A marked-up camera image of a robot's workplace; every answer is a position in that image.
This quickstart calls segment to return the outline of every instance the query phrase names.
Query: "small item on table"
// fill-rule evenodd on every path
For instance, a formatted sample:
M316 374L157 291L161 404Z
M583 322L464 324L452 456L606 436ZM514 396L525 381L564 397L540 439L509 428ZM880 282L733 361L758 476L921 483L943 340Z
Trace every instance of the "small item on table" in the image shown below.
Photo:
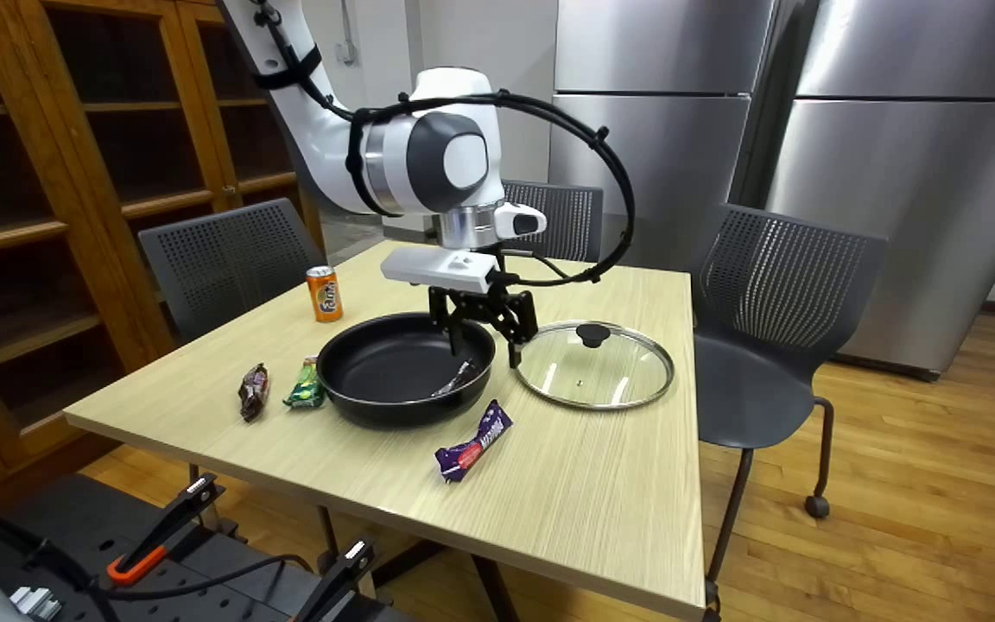
M261 415L267 389L268 389L268 377L267 377L267 366L259 362L247 374L243 389L236 390L243 397L247 421L255 421Z
M447 482L464 482L470 466L511 428L509 413L491 403L484 420L477 421L477 436L458 446L435 450L440 475Z
M305 274L305 283L312 291L312 303L316 303L319 322L339 322L344 314L331 268L312 268Z
M319 361L305 361L282 404L290 413L316 413L321 408L321 403L325 403L325 389L319 377Z

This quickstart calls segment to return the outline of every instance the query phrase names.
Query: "snack wrapper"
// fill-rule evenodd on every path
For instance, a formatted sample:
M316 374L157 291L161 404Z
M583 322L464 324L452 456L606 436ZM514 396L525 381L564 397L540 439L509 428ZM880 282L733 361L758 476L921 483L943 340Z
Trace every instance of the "snack wrapper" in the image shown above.
M316 413L321 408L321 403L325 403L325 389L319 377L319 361L305 361L282 404L290 413Z
M458 446L435 450L440 475L447 482L464 482L470 466L511 428L509 413L491 403L484 420L477 421L477 436Z
M243 389L236 396L243 397L247 421L255 421L261 415L267 389L268 389L268 377L261 362L243 377Z

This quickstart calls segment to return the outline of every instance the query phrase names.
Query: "table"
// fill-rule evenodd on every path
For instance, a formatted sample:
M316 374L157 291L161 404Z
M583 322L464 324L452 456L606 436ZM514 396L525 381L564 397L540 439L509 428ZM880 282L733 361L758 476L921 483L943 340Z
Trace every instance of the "table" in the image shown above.
M331 404L290 415L281 403L305 358L365 320L425 312L425 287L381 278L389 249L397 242L381 242L339 268L341 322L319 324L296 287L70 404L67 420L96 436L308 491L325 510L450 551L666 614L697 614L704 558L689 278L618 268L601 283L532 291L540 324L618 322L658 340L676 370L658 404L622 415L545 404L514 381L498 344L484 397L452 421L374 431L339 420ZM511 271L545 278L536 263ZM247 427L236 389L255 362L273 374L273 396L261 420ZM470 439L491 397L514 428L464 483L447 483L432 452Z

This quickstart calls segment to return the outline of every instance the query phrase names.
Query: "can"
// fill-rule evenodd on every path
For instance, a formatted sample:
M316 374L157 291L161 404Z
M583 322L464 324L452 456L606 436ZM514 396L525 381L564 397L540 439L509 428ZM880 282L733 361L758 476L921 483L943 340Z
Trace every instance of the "can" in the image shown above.
M344 308L339 303L339 283L331 268L312 268L305 274L305 283L312 287L319 322L339 322L344 314Z

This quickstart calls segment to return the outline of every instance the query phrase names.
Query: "table leg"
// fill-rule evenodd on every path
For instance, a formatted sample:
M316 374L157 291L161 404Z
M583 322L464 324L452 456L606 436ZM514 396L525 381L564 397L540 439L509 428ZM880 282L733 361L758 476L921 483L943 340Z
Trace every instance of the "table leg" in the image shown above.
M480 558L470 558L470 561L473 561L477 578L484 581L484 590L491 598L498 622L519 622L519 608L511 605L511 598L506 590L498 565L480 561Z
M432 561L435 555L447 555L447 548L440 542L416 542L404 555L397 555L394 561L381 565L370 578L378 587L397 581L400 573L416 572L419 565Z
M319 504L319 519L321 519L321 536L325 536L325 555L319 558L319 572L325 573L339 561L339 541L335 541L331 517L325 504Z

